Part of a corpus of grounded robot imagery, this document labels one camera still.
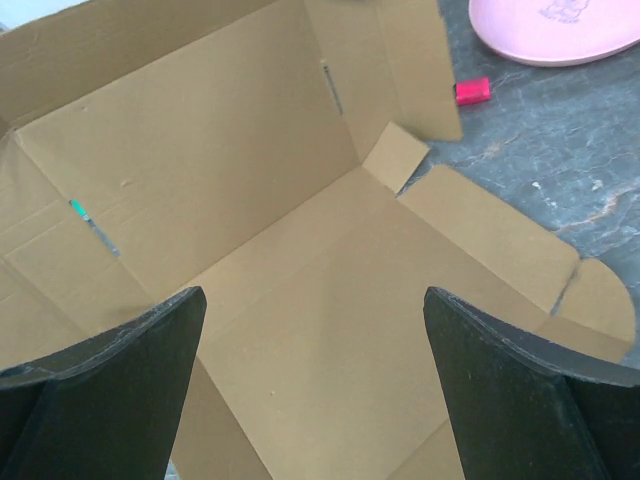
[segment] white surface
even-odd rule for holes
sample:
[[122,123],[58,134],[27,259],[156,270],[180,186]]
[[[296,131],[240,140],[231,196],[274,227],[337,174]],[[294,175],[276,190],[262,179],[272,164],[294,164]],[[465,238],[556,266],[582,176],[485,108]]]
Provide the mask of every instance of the white surface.
[[0,0],[0,25],[10,30],[85,1],[86,0]]

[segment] black plastic part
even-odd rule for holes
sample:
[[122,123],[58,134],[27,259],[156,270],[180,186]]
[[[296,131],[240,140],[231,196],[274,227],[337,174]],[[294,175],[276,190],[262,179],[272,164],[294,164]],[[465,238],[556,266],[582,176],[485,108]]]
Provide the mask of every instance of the black plastic part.
[[441,289],[424,315],[467,480],[640,479],[640,371]]
[[191,288],[0,373],[0,480],[160,480],[206,310]]

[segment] cardboard box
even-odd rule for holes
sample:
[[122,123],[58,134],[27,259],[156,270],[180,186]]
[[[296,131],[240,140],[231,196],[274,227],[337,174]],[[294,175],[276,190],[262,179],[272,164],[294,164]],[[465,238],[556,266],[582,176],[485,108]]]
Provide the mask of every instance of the cardboard box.
[[396,197],[407,131],[461,134],[436,0],[93,0],[0,58],[0,368],[202,285],[184,480],[462,478],[430,285],[608,360],[634,340],[606,266],[462,176]]

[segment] pink tray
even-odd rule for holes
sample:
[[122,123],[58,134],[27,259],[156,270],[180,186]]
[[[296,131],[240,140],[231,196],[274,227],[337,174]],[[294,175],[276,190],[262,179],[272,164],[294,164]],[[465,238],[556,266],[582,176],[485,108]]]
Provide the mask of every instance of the pink tray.
[[498,54],[561,67],[640,43],[640,0],[470,0],[473,29]]

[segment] gray floor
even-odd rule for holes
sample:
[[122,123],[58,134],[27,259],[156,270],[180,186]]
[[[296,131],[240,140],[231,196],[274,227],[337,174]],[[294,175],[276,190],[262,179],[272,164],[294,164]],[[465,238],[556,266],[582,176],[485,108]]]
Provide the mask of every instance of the gray floor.
[[[453,166],[601,259],[640,314],[640,47],[582,67],[527,67],[477,40],[467,0],[440,1],[456,80],[488,76],[494,98],[461,108],[464,140],[433,144],[417,176]],[[640,367],[640,348],[625,362]]]

